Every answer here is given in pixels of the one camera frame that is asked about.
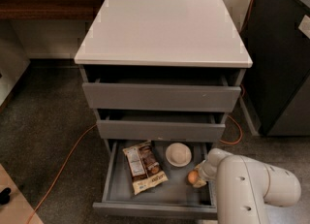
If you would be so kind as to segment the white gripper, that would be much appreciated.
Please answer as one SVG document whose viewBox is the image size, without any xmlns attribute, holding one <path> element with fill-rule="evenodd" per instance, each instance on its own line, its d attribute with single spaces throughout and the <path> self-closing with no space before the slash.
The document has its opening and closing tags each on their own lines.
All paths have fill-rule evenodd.
<svg viewBox="0 0 310 224">
<path fill-rule="evenodd" d="M 206 186 L 206 182 L 214 180 L 217 173 L 217 168 L 215 166 L 212 166 L 206 160 L 203 160 L 199 164 L 197 164 L 194 170 L 199 172 L 199 176 L 193 184 L 194 188 L 202 188 Z"/>
</svg>

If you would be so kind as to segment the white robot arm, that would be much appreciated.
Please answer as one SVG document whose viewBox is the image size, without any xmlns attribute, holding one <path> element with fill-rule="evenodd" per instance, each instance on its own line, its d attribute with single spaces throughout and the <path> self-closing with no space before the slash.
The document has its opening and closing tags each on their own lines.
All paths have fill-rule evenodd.
<svg viewBox="0 0 310 224">
<path fill-rule="evenodd" d="M 265 205 L 290 207 L 301 186 L 290 171 L 219 148 L 194 169 L 196 188 L 215 182 L 218 224 L 269 224 Z"/>
</svg>

